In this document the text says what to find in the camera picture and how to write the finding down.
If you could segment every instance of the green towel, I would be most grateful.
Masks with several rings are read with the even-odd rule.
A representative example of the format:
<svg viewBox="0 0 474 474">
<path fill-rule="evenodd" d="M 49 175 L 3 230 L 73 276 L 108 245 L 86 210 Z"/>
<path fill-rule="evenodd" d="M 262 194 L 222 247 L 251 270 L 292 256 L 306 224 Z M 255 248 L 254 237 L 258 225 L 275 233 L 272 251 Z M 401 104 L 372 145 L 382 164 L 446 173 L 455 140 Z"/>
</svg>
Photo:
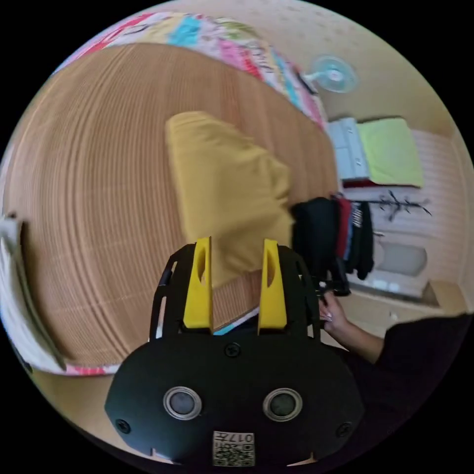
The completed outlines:
<svg viewBox="0 0 474 474">
<path fill-rule="evenodd" d="M 418 150 L 403 118 L 384 118 L 357 127 L 373 183 L 424 186 Z"/>
</svg>

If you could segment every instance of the person's hand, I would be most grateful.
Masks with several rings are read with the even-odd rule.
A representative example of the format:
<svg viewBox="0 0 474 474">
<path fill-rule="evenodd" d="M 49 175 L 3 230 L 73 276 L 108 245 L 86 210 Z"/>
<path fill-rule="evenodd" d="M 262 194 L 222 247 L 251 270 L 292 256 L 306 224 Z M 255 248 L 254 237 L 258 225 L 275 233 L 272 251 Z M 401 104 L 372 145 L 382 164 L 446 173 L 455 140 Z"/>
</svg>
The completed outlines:
<svg viewBox="0 0 474 474">
<path fill-rule="evenodd" d="M 322 298 L 319 300 L 319 317 L 325 321 L 324 330 L 328 333 L 341 332 L 349 325 L 341 304 L 330 291 L 324 294 L 327 305 Z"/>
</svg>

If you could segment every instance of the yellow cloth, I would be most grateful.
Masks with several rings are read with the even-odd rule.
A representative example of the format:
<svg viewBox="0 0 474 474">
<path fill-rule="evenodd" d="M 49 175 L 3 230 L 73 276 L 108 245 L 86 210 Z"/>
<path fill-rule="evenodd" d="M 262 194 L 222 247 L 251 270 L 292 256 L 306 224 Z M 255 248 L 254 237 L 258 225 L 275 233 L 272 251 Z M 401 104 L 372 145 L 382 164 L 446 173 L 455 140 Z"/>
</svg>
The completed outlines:
<svg viewBox="0 0 474 474">
<path fill-rule="evenodd" d="M 424 186 L 415 140 L 403 118 L 384 118 L 361 123 L 357 127 L 372 182 Z"/>
<path fill-rule="evenodd" d="M 204 112 L 169 119 L 166 138 L 187 242 L 211 236 L 213 287 L 261 269 L 265 238 L 290 245 L 284 164 Z"/>
</svg>

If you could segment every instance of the printed number label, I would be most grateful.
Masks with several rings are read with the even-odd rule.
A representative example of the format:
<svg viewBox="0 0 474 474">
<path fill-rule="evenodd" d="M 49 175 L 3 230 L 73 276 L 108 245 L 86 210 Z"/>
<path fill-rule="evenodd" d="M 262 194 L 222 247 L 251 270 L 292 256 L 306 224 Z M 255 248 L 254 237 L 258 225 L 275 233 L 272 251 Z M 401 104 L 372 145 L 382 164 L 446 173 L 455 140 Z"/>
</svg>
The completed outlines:
<svg viewBox="0 0 474 474">
<path fill-rule="evenodd" d="M 255 442 L 253 433 L 215 431 L 212 441 L 212 460 L 215 466 L 254 466 Z"/>
</svg>

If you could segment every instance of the bamboo mat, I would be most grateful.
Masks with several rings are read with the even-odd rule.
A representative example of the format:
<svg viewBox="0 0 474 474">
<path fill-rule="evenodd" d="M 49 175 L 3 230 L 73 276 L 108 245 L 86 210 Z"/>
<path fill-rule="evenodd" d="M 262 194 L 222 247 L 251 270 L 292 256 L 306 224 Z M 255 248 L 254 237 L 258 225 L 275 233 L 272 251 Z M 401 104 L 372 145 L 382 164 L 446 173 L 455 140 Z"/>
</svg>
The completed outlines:
<svg viewBox="0 0 474 474">
<path fill-rule="evenodd" d="M 327 135 L 251 75 L 167 45 L 110 47 L 55 74 L 12 138 L 3 210 L 27 222 L 39 314 L 69 362 L 120 363 L 146 342 L 153 295 L 184 245 L 164 125 L 201 110 L 291 170 L 290 204 L 337 191 Z M 214 290 L 214 324 L 259 303 L 260 275 Z"/>
</svg>

